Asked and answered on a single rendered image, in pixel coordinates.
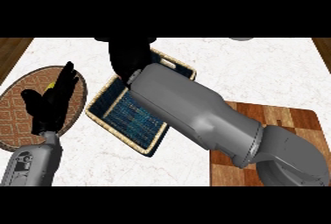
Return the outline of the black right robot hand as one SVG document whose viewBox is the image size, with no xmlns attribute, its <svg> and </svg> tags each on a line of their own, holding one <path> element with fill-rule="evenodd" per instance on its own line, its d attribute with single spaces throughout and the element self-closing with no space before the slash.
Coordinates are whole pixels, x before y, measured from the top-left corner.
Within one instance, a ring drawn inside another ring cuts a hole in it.
<svg viewBox="0 0 331 224">
<path fill-rule="evenodd" d="M 131 76 L 151 63 L 151 43 L 156 38 L 97 38 L 97 41 L 108 42 L 110 62 L 116 74 L 128 88 L 131 88 Z"/>
</svg>

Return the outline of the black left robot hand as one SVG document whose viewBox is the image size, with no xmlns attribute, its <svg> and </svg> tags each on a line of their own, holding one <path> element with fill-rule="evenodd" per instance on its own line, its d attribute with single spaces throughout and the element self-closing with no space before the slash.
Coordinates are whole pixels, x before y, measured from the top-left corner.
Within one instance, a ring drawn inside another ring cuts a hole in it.
<svg viewBox="0 0 331 224">
<path fill-rule="evenodd" d="M 79 83 L 77 70 L 70 61 L 57 78 L 55 86 L 40 94 L 33 89 L 26 89 L 21 96 L 26 102 L 27 113 L 33 116 L 32 133 L 60 132 L 69 113 L 69 102 Z"/>
</svg>

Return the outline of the blue wicker-rimmed basket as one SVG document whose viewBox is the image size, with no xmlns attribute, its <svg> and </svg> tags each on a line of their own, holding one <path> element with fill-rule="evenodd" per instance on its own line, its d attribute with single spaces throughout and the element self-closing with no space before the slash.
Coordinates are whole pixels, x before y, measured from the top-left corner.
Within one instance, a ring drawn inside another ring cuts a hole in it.
<svg viewBox="0 0 331 224">
<path fill-rule="evenodd" d="M 141 155 L 154 155 L 170 125 L 137 103 L 117 75 L 100 90 L 86 114 Z"/>
</svg>

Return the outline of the checkered wooden cutting board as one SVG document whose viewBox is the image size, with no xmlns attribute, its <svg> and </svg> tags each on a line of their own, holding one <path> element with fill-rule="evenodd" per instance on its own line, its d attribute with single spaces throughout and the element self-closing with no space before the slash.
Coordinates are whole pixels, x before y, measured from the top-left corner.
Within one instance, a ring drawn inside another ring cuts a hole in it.
<svg viewBox="0 0 331 224">
<path fill-rule="evenodd" d="M 267 106 L 228 101 L 230 106 L 264 126 L 277 125 L 296 133 L 320 149 L 331 171 L 331 152 L 321 128 L 317 112 L 301 108 Z M 256 165 L 244 169 L 234 166 L 233 160 L 218 150 L 210 151 L 212 186 L 262 186 Z"/>
</svg>

